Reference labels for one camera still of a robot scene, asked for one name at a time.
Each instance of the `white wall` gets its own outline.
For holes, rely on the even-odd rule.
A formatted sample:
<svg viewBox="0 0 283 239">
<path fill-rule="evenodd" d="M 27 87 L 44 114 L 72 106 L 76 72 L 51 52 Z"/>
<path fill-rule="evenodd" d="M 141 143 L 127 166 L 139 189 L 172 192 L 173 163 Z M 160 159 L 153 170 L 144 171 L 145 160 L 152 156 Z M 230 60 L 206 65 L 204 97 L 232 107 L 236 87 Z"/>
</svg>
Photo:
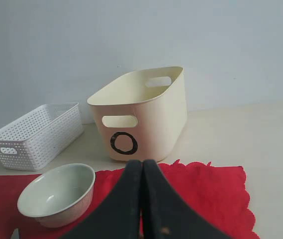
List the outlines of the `white wall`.
<svg viewBox="0 0 283 239">
<path fill-rule="evenodd" d="M 0 0 L 0 127 L 170 65 L 191 111 L 283 99 L 283 1 Z"/>
</svg>

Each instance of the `basket handle hole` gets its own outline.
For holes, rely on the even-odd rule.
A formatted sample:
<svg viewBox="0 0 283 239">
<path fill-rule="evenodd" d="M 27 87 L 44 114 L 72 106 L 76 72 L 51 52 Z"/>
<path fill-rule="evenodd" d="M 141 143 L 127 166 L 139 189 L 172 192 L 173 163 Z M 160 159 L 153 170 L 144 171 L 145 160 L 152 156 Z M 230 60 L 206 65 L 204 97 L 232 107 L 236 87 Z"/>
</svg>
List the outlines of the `basket handle hole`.
<svg viewBox="0 0 283 239">
<path fill-rule="evenodd" d="M 150 78 L 146 81 L 146 87 L 160 87 L 160 86 L 169 86 L 171 85 L 172 81 L 171 78 L 168 76 L 162 77 L 154 77 Z"/>
<path fill-rule="evenodd" d="M 17 151 L 15 148 L 7 148 L 7 147 L 1 147 L 0 148 L 0 151 L 2 153 L 5 153 L 5 154 L 17 154 Z"/>
<path fill-rule="evenodd" d="M 133 128 L 138 124 L 135 116 L 104 116 L 101 121 L 108 128 Z"/>
</svg>

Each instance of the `white plastic basket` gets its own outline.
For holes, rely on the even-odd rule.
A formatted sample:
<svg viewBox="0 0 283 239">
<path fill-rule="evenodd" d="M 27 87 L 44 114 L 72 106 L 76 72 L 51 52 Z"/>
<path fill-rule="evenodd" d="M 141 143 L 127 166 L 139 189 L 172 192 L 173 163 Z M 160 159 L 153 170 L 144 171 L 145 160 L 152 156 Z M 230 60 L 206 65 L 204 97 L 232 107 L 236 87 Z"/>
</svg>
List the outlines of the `white plastic basket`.
<svg viewBox="0 0 283 239">
<path fill-rule="evenodd" d="M 165 67 L 127 73 L 87 103 L 111 158 L 162 160 L 187 121 L 184 70 Z"/>
<path fill-rule="evenodd" d="M 42 105 L 0 129 L 5 168 L 37 171 L 83 132 L 78 103 Z"/>
</svg>

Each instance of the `bowl rim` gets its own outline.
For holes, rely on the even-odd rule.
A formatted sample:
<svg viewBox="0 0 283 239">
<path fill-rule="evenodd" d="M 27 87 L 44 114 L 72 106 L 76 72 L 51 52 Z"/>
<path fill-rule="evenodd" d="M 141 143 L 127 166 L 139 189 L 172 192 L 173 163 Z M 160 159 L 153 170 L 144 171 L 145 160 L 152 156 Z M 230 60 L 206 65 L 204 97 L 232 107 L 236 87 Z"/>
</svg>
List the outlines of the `bowl rim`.
<svg viewBox="0 0 283 239">
<path fill-rule="evenodd" d="M 30 214 L 30 213 L 27 213 L 27 212 L 25 212 L 24 210 L 22 210 L 22 209 L 20 208 L 20 204 L 21 204 L 20 199 L 21 199 L 21 196 L 26 193 L 25 190 L 26 190 L 27 188 L 32 187 L 34 184 L 36 184 L 39 180 L 41 180 L 41 179 L 42 179 L 43 177 L 45 177 L 46 175 L 48 175 L 48 174 L 50 174 L 50 173 L 52 173 L 52 172 L 54 172 L 54 171 L 57 171 L 57 170 L 59 170 L 59 169 L 61 169 L 61 168 L 70 167 L 70 166 L 83 166 L 83 167 L 85 167 L 85 168 L 88 168 L 88 169 L 93 173 L 93 180 L 92 180 L 90 186 L 88 187 L 88 189 L 87 189 L 76 201 L 74 201 L 74 202 L 71 203 L 70 205 L 68 205 L 68 206 L 66 206 L 66 207 L 64 207 L 64 208 L 62 208 L 62 209 L 60 209 L 60 210 L 58 210 L 58 211 L 55 211 L 55 212 L 53 212 L 53 213 L 46 213 L 46 214 L 41 214 L 41 215 L 33 215 L 33 214 Z M 30 183 L 23 189 L 23 191 L 21 192 L 21 194 L 20 194 L 20 196 L 18 197 L 18 200 L 17 200 L 17 209 L 18 209 L 18 211 L 19 211 L 22 215 L 27 216 L 27 217 L 30 217 L 30 218 L 42 218 L 42 217 L 52 216 L 52 215 L 61 213 L 61 212 L 65 211 L 65 210 L 67 210 L 68 208 L 72 207 L 72 206 L 75 205 L 76 203 L 78 203 L 81 199 L 83 199 L 83 197 L 86 196 L 86 194 L 87 194 L 88 192 L 90 192 L 91 189 L 93 188 L 94 183 L 95 183 L 95 179 L 96 179 L 96 174 L 95 174 L 94 169 L 93 169 L 92 167 L 90 167 L 89 165 L 87 165 L 87 164 L 83 164 L 83 163 L 70 163 L 70 164 L 65 164 L 65 165 L 62 165 L 62 166 L 53 168 L 53 169 L 51 169 L 51 170 L 49 170 L 49 171 L 43 173 L 42 175 L 38 176 L 37 178 L 35 178 L 32 182 L 30 182 Z"/>
</svg>

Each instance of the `beige table surface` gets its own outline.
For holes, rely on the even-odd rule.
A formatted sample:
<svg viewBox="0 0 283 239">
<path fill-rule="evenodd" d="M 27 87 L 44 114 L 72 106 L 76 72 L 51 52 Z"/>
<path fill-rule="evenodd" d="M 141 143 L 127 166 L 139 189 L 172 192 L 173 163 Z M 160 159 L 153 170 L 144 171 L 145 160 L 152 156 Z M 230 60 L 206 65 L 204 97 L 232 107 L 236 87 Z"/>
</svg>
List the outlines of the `beige table surface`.
<svg viewBox="0 0 283 239">
<path fill-rule="evenodd" d="M 254 231 L 262 239 L 283 238 L 283 102 L 189 113 L 185 130 L 163 163 L 199 161 L 212 166 L 242 165 L 247 174 Z M 66 163 L 85 163 L 96 171 L 123 168 L 104 150 L 95 124 L 43 170 L 7 170 L 0 175 L 43 173 Z"/>
</svg>

